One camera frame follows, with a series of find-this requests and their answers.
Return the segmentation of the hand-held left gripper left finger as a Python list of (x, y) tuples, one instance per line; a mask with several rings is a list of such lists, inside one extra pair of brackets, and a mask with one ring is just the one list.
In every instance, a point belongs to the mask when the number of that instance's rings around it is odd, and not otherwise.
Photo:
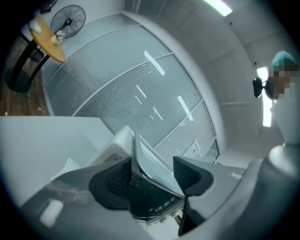
[(116, 216), (128, 212), (131, 158), (70, 171), (50, 181), (22, 206), (30, 226), (46, 240), (120, 240)]

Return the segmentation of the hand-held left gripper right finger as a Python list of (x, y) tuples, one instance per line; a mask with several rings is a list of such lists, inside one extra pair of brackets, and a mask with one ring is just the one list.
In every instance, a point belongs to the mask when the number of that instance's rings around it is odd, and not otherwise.
[(246, 169), (173, 157), (174, 176), (185, 196), (178, 235), (212, 217), (237, 187)]

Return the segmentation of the wire oven rack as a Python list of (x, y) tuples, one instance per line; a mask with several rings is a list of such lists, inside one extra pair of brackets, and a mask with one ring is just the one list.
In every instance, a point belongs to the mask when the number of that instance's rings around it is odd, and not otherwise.
[(130, 182), (129, 193), (131, 212), (136, 218), (161, 216), (183, 200), (137, 175)]

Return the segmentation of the silver metal baking tray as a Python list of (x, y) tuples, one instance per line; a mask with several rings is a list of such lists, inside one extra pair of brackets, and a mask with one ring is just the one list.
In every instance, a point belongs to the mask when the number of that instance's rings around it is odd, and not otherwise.
[(184, 193), (177, 183), (173, 169), (135, 131), (135, 160), (141, 175), (160, 189), (180, 198)]

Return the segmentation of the white toaster oven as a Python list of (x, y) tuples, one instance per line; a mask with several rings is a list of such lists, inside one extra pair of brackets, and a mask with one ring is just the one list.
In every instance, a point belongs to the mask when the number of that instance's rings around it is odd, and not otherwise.
[[(145, 179), (139, 172), (138, 165), (134, 159), (135, 157), (135, 137), (133, 130), (129, 126), (125, 126), (121, 129), (112, 140), (110, 140), (104, 147), (98, 150), (84, 165), (83, 167), (89, 167), (92, 165), (98, 165), (106, 161), (117, 160), (120, 158), (132, 158), (132, 179), (137, 175)], [(133, 215), (136, 221), (146, 224), (162, 223), (169, 217), (176, 217), (180, 214), (184, 205), (184, 200), (171, 207), (164, 212), (161, 216), (152, 218), (137, 218)]]

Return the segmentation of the white printed notice sheet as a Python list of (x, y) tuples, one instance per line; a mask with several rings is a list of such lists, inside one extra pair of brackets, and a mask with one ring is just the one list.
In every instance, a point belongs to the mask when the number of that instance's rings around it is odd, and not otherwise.
[(187, 150), (184, 154), (184, 157), (199, 160), (201, 159), (201, 154), (199, 152), (193, 151), (193, 150)]

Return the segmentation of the white notice sheet with icon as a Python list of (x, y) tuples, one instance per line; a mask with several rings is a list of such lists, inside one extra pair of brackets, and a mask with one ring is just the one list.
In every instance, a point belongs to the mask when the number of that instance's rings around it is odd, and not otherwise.
[(193, 156), (202, 155), (202, 150), (197, 139), (193, 142), (189, 149)]

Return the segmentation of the long ceiling light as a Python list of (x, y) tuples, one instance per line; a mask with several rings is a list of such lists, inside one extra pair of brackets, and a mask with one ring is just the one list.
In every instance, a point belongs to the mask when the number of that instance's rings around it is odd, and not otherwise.
[(217, 10), (222, 16), (226, 17), (233, 12), (233, 10), (225, 4), (222, 0), (203, 0), (215, 10)]
[[(268, 79), (269, 73), (268, 69), (266, 67), (260, 67), (257, 70), (257, 75), (259, 78), (262, 79), (263, 85)], [(262, 125), (264, 127), (270, 128), (272, 123), (272, 113), (271, 108), (273, 105), (273, 102), (271, 99), (269, 99), (266, 95), (265, 89), (262, 90), (262, 104), (263, 104), (263, 122)]]

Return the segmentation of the person's grey patterned top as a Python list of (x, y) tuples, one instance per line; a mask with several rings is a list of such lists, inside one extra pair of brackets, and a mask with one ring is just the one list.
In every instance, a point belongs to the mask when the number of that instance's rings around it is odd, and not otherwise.
[(300, 104), (293, 99), (279, 99), (271, 108), (284, 142), (300, 145)]

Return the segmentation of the teal cap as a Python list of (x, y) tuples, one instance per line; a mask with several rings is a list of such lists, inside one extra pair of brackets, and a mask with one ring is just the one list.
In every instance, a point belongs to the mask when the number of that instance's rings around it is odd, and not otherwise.
[(298, 71), (299, 65), (291, 54), (286, 51), (279, 51), (270, 64), (270, 71)]

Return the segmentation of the round wooden table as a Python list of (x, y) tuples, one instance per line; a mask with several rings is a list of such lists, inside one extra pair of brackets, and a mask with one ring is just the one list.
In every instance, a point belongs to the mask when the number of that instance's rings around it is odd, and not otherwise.
[[(30, 30), (30, 34), (33, 37), (33, 40), (30, 41), (25, 50), (22, 52), (15, 66), (9, 68), (5, 72), (4, 76), (6, 85), (12, 91), (18, 93), (26, 93), (30, 90), (35, 76), (49, 58), (52, 58), (59, 63), (63, 63), (66, 61), (66, 57), (62, 50), (62, 47), (60, 45), (55, 45), (52, 42), (54, 33), (51, 28), (45, 23), (42, 17), (38, 15), (35, 16), (33, 20), (35, 20), (35, 22), (40, 26), (41, 32), (37, 33), (33, 30)], [(32, 75), (29, 76), (25, 71), (23, 71), (23, 66), (37, 46), (39, 46), (45, 52), (45, 57), (38, 64)]]

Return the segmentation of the small white flower pot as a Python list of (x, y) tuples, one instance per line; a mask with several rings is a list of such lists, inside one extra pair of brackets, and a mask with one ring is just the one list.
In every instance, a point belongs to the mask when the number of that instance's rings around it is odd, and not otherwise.
[(64, 36), (65, 36), (65, 33), (62, 30), (59, 30), (51, 38), (51, 41), (54, 45), (59, 45), (62, 43)]

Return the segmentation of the small white box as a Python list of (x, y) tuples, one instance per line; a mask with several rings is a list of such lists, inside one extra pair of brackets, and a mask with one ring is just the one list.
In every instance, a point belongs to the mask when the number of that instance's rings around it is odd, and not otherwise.
[(35, 33), (38, 33), (38, 34), (41, 33), (41, 27), (35, 19), (31, 20), (28, 23), (28, 26), (29, 26), (29, 30), (31, 30)]

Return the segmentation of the black floor fan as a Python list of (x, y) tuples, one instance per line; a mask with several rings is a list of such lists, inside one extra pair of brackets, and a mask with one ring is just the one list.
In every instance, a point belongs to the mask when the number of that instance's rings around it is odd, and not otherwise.
[(61, 31), (64, 38), (77, 34), (85, 24), (86, 13), (79, 5), (69, 5), (60, 9), (52, 18), (50, 27), (54, 33)]

